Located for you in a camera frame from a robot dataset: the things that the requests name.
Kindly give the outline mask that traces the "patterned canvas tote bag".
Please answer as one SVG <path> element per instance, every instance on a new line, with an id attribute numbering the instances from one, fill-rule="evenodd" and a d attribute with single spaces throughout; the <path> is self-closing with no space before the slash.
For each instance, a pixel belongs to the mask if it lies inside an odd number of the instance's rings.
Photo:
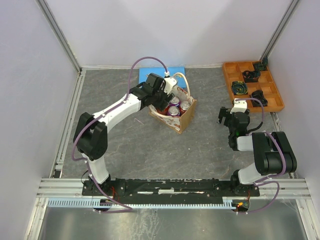
<path id="1" fill-rule="evenodd" d="M 181 116 L 168 116 L 160 114 L 153 105 L 150 105 L 149 115 L 154 117 L 155 119 L 158 119 L 160 122 L 171 128 L 178 134 L 181 134 L 188 127 L 189 123 L 195 115 L 197 100 L 191 96 L 190 87 L 186 76 L 181 72 L 177 72 L 173 75 L 175 79 L 176 76 L 184 79 L 184 82 L 186 84 L 186 90 L 182 89 L 179 86 L 175 86 L 172 90 L 172 93 L 175 96 L 179 97 L 180 100 L 189 102 L 189 109 Z"/>

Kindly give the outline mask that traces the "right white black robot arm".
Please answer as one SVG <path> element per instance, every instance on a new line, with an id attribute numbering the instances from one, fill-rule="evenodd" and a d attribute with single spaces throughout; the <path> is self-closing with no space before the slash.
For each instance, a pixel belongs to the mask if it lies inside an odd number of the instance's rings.
<path id="1" fill-rule="evenodd" d="M 230 180 L 221 181 L 215 189 L 230 196 L 259 196 L 259 187 L 268 178 L 293 173 L 297 160 L 289 140 L 283 131 L 255 132 L 258 127 L 248 129 L 250 123 L 248 109 L 235 110 L 222 106 L 218 123 L 228 128 L 228 145 L 233 151 L 253 152 L 253 163 L 235 170 Z"/>

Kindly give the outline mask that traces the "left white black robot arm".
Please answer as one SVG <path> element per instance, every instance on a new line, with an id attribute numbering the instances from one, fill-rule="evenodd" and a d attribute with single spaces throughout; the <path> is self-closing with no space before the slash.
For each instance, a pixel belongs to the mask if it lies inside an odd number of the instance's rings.
<path id="1" fill-rule="evenodd" d="M 106 195 L 111 189 L 110 174 L 104 155 L 108 149 L 109 132 L 128 116 L 152 105 L 164 110 L 173 99 L 173 90 L 178 81 L 167 73 L 161 77 L 155 73 L 146 81 L 132 87 L 116 103 L 95 114 L 83 113 L 73 137 L 73 150 L 78 150 L 88 165 L 89 175 L 95 180 L 93 189 L 99 195 Z"/>

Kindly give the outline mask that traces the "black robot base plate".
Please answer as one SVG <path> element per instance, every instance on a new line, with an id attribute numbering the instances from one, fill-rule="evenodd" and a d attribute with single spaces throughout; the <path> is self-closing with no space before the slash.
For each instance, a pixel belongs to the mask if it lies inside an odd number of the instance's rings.
<path id="1" fill-rule="evenodd" d="M 116 178 L 100 185 L 110 197 L 122 204 L 188 205 L 222 204 L 223 197 L 259 197 L 253 184 L 237 180 L 209 179 L 123 179 Z"/>

